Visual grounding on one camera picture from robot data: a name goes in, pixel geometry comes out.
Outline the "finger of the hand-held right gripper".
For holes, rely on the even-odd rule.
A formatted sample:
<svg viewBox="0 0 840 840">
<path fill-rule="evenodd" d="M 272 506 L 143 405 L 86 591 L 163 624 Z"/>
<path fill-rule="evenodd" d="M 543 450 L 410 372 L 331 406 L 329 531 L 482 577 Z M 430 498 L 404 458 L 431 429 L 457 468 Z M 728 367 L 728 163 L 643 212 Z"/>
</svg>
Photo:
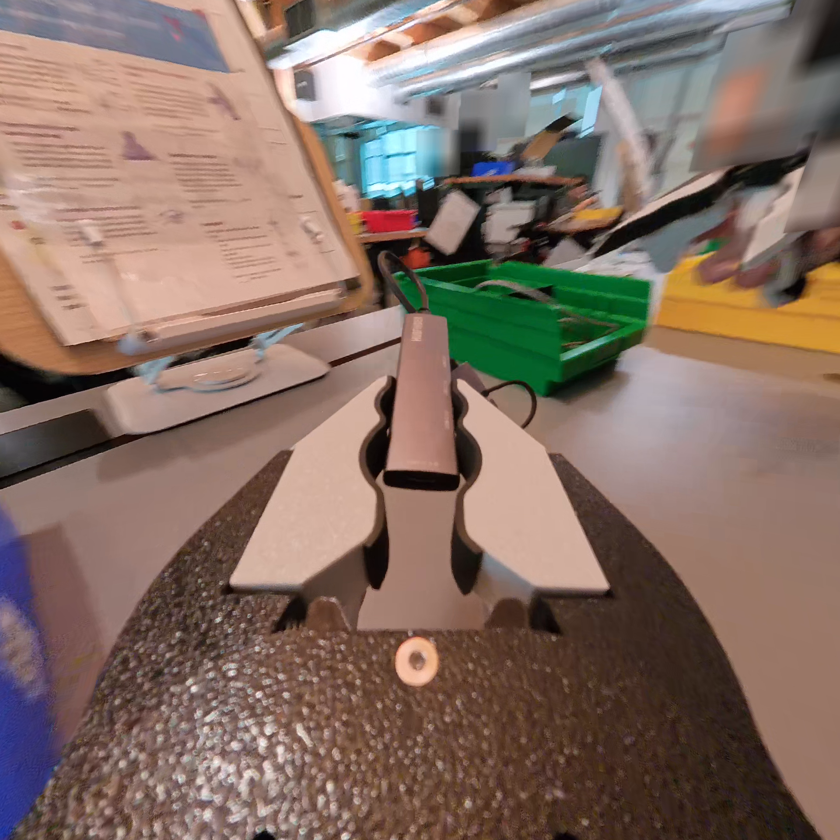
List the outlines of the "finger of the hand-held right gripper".
<svg viewBox="0 0 840 840">
<path fill-rule="evenodd" d="M 737 221 L 736 203 L 717 203 L 695 215 L 682 217 L 646 237 L 646 254 L 657 271 L 671 271 L 686 255 L 707 242 L 723 244 Z"/>
<path fill-rule="evenodd" d="M 736 187 L 743 170 L 718 170 L 689 180 L 654 199 L 619 222 L 593 243 L 591 257 L 610 254 L 684 218 L 706 212 Z"/>
</svg>

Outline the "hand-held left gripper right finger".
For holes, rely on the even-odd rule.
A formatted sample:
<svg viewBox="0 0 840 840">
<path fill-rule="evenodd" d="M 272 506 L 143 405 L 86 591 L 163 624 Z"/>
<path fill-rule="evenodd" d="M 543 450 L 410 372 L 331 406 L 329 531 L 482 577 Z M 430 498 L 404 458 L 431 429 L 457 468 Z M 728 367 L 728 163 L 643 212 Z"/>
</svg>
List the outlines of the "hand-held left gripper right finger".
<svg viewBox="0 0 840 840">
<path fill-rule="evenodd" d="M 545 447 L 463 380 L 453 383 L 461 484 L 451 569 L 486 625 L 539 625 L 541 603 L 610 584 Z"/>
</svg>

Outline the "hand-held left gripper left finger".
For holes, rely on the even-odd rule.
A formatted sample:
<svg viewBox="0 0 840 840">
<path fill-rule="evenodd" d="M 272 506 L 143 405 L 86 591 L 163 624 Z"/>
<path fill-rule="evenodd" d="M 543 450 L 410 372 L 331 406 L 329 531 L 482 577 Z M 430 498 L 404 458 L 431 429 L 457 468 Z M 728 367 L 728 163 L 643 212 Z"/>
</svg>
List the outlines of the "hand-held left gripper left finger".
<svg viewBox="0 0 840 840">
<path fill-rule="evenodd" d="M 378 483 L 389 448 L 395 380 L 380 378 L 291 450 L 229 578 L 232 592 L 288 595 L 356 628 L 387 572 L 389 533 Z"/>
</svg>

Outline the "grey usb hub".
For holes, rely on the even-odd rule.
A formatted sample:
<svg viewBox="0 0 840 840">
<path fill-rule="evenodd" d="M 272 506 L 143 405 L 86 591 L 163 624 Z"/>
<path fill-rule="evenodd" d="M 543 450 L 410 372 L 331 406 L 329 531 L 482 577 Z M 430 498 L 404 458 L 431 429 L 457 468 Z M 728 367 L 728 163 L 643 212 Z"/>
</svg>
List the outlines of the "grey usb hub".
<svg viewBox="0 0 840 840">
<path fill-rule="evenodd" d="M 405 490 L 454 491 L 461 473 L 447 320 L 431 312 L 423 282 L 402 258 L 384 250 L 377 265 L 406 312 L 384 483 Z"/>
</svg>

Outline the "green plastic bin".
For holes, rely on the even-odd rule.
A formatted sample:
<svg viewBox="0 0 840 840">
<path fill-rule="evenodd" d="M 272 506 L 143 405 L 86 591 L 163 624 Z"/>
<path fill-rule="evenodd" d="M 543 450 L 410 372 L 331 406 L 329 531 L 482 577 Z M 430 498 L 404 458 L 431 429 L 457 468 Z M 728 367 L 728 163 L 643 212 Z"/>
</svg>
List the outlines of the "green plastic bin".
<svg viewBox="0 0 840 840">
<path fill-rule="evenodd" d="M 491 260 L 422 269 L 430 312 L 447 319 L 450 355 L 541 396 L 614 364 L 648 328 L 654 284 Z"/>
</svg>

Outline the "blue plastic bin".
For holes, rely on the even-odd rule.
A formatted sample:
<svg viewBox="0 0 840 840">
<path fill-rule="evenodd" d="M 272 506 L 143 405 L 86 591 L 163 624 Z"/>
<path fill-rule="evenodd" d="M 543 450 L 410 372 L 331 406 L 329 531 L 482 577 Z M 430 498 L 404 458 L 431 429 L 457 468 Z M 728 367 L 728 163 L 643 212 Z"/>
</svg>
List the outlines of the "blue plastic bin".
<svg viewBox="0 0 840 840">
<path fill-rule="evenodd" d="M 58 761 L 46 647 L 29 555 L 1 512 L 1 838 L 12 836 Z"/>
</svg>

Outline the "person's right hand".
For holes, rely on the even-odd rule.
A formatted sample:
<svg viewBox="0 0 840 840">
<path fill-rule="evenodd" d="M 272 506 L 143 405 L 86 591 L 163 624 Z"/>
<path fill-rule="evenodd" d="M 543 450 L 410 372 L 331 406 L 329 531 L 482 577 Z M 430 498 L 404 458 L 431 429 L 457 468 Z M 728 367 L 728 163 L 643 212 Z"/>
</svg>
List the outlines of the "person's right hand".
<svg viewBox="0 0 840 840">
<path fill-rule="evenodd" d="M 697 244 L 717 241 L 719 247 L 699 263 L 697 279 L 703 286 L 712 286 L 735 277 L 741 269 L 752 231 L 739 225 L 735 213 L 696 237 Z"/>
</svg>

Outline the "yellow plastic bin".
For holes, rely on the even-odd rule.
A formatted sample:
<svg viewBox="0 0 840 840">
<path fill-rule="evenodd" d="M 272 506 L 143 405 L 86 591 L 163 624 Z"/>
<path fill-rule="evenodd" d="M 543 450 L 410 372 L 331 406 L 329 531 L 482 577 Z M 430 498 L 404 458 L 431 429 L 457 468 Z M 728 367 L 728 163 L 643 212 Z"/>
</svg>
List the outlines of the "yellow plastic bin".
<svg viewBox="0 0 840 840">
<path fill-rule="evenodd" d="M 658 305 L 660 327 L 829 354 L 839 353 L 839 265 L 806 279 L 796 300 L 772 308 L 760 289 L 729 280 L 702 285 L 697 267 L 708 255 L 683 259 L 666 277 Z"/>
</svg>

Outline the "tilted wooden board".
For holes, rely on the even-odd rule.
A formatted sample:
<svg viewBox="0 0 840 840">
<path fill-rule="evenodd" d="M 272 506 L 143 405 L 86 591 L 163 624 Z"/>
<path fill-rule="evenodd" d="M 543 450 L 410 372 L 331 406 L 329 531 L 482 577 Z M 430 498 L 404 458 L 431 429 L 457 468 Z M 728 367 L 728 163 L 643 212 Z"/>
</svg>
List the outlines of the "tilted wooden board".
<svg viewBox="0 0 840 840">
<path fill-rule="evenodd" d="M 521 152 L 523 161 L 541 161 L 552 148 L 581 120 L 574 114 L 564 114 L 535 133 Z"/>
</svg>

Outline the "wooden document stand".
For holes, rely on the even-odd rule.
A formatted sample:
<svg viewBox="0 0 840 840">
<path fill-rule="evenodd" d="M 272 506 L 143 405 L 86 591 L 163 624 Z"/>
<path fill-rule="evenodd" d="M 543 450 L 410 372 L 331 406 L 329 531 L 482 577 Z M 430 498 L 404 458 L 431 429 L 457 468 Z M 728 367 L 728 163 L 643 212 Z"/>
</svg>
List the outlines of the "wooden document stand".
<svg viewBox="0 0 840 840">
<path fill-rule="evenodd" d="M 243 4 L 235 3 L 257 45 L 249 18 L 240 9 Z M 258 45 L 257 50 L 266 66 Z M 332 171 L 324 152 L 313 133 L 289 110 L 268 72 L 360 269 L 355 285 L 341 301 L 318 311 L 290 313 L 287 318 L 247 319 L 248 313 L 240 311 L 235 325 L 214 327 L 204 318 L 193 324 L 197 330 L 169 337 L 155 338 L 150 332 L 132 330 L 116 340 L 65 346 L 2 248 L 2 353 L 29 368 L 63 375 L 100 375 L 142 366 L 141 373 L 111 385 L 105 393 L 114 420 L 126 434 L 153 433 L 190 423 L 323 378 L 329 364 L 287 346 L 286 336 L 303 323 L 357 309 L 371 295 L 371 271 L 333 191 Z"/>
</svg>

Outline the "grey square board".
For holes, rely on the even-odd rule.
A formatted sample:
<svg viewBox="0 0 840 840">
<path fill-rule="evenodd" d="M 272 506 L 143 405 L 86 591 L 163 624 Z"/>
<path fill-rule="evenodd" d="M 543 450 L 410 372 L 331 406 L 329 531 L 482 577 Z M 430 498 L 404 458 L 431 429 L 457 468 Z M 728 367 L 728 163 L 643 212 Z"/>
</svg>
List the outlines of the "grey square board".
<svg viewBox="0 0 840 840">
<path fill-rule="evenodd" d="M 480 214 L 480 205 L 459 189 L 446 193 L 425 235 L 427 245 L 451 257 L 459 250 Z"/>
</svg>

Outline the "red plastic bin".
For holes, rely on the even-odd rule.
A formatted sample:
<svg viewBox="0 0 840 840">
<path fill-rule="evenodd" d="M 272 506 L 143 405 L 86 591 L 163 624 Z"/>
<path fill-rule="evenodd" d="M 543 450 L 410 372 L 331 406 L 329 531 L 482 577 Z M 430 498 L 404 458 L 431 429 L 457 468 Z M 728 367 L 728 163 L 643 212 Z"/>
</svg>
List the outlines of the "red plastic bin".
<svg viewBox="0 0 840 840">
<path fill-rule="evenodd" d="M 413 209 L 362 211 L 360 220 L 364 232 L 368 235 L 401 234 L 417 227 L 417 211 Z"/>
</svg>

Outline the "laminated instruction sheets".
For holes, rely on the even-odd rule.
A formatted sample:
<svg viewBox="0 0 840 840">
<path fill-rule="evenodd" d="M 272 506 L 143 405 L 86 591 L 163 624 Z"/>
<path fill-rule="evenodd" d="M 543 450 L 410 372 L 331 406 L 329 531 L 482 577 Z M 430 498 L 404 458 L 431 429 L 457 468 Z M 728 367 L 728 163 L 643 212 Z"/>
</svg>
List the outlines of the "laminated instruction sheets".
<svg viewBox="0 0 840 840">
<path fill-rule="evenodd" d="M 354 287 L 235 2 L 8 1 L 1 29 L 2 248 L 61 344 L 284 319 Z"/>
</svg>

